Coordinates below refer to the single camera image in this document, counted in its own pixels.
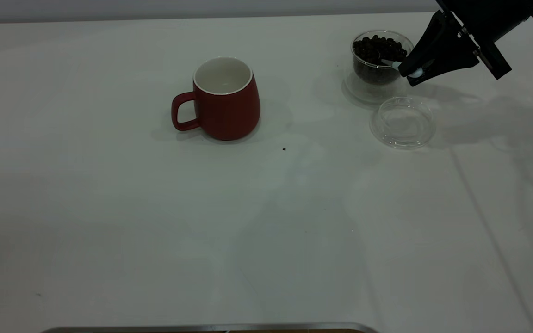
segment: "white wall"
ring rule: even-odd
[[[435,11],[435,0],[0,0],[0,22]]]

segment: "white table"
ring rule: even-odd
[[[416,42],[430,17],[0,25],[0,333],[533,333],[533,22],[498,42],[503,79],[409,91],[438,121],[416,152],[376,141],[341,89],[358,32]],[[231,55],[254,68],[258,130],[176,133],[172,98]]]

